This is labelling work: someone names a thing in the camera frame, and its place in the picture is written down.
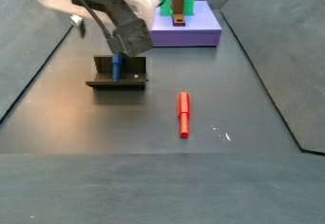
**green block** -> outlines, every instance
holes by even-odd
[[[164,3],[160,6],[160,16],[167,16],[172,14],[170,7],[171,7],[171,0],[164,0]]]
[[[183,15],[194,15],[194,0],[185,0]]]
[[[164,0],[164,3],[160,6],[160,16],[170,16],[171,14],[171,0]],[[194,15],[194,0],[185,0],[183,15]]]

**red block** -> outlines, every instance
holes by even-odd
[[[189,116],[190,116],[190,101],[189,94],[181,92],[178,94],[178,117],[179,117],[179,135],[182,138],[189,136]]]

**purple box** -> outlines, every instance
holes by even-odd
[[[160,16],[159,8],[155,13],[154,47],[218,46],[222,28],[206,1],[194,2],[194,15],[186,16],[185,27],[174,27],[171,16]]]

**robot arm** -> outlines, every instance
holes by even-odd
[[[99,21],[108,26],[107,30],[103,24],[100,27],[112,54],[122,52],[134,57],[152,47],[148,29],[152,26],[159,0],[39,0],[39,2],[51,9],[91,18],[83,5],[86,2]]]

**black holder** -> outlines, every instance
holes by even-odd
[[[146,57],[122,58],[119,82],[112,80],[112,56],[94,56],[96,76],[86,84],[94,88],[144,88],[146,87]]]

